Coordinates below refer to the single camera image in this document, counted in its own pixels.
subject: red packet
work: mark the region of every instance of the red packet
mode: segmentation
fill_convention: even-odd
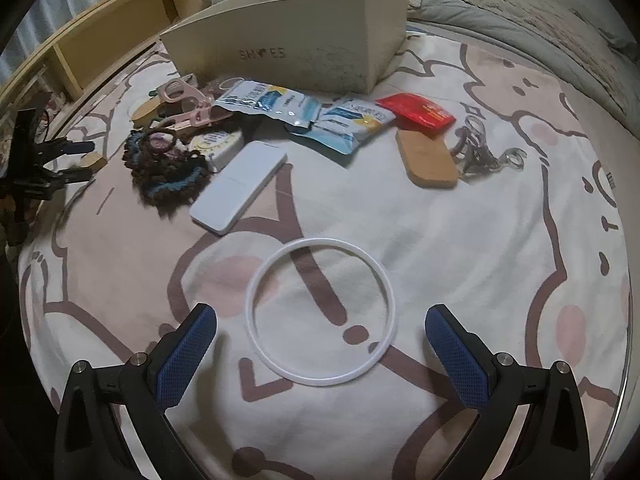
[[[439,130],[456,121],[456,118],[443,107],[416,94],[395,94],[377,99],[376,102],[396,115],[433,130]]]

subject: blue and white packet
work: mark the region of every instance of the blue and white packet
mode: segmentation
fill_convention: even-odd
[[[231,112],[266,115],[299,128],[308,128],[322,107],[308,95],[256,81],[239,82],[213,104]]]
[[[317,140],[336,152],[351,155],[361,143],[387,126],[396,115],[353,95],[346,95],[320,112],[310,130],[289,128],[290,133]]]

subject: cartoon print bedding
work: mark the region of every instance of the cartoon print bedding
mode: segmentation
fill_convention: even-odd
[[[123,362],[205,301],[218,313],[219,335],[167,416],[212,478],[432,478],[474,417],[424,337],[427,308],[445,303],[493,351],[530,366],[572,366],[594,459],[625,365],[626,250],[602,166],[554,78],[408,33],[372,97],[407,91],[437,102],[456,117],[447,144],[475,115],[494,153],[527,152],[524,170],[426,190],[406,177],[395,128],[336,161],[265,120],[255,138],[287,150],[288,162],[221,238],[192,223],[186,208],[161,217],[143,206],[121,160],[130,112],[174,75],[166,53],[152,51],[81,111],[69,138],[95,140],[110,163],[94,183],[69,186],[41,209],[21,254],[24,335],[54,405],[73,362]],[[303,236],[364,248],[394,284],[398,334],[380,363],[348,384],[315,388],[278,377],[244,331],[252,273]],[[385,313],[366,266],[334,250],[283,261],[256,307],[274,357],[318,374],[364,361]],[[156,478],[125,410],[119,415],[142,472]],[[486,478],[508,453],[502,448]]]

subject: storage box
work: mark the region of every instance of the storage box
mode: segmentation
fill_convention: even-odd
[[[180,74],[368,94],[404,41],[406,0],[225,0],[161,35]]]

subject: white power bank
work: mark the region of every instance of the white power bank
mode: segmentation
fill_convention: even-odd
[[[189,215],[198,224],[223,235],[266,186],[287,159],[287,152],[254,140],[204,189]]]

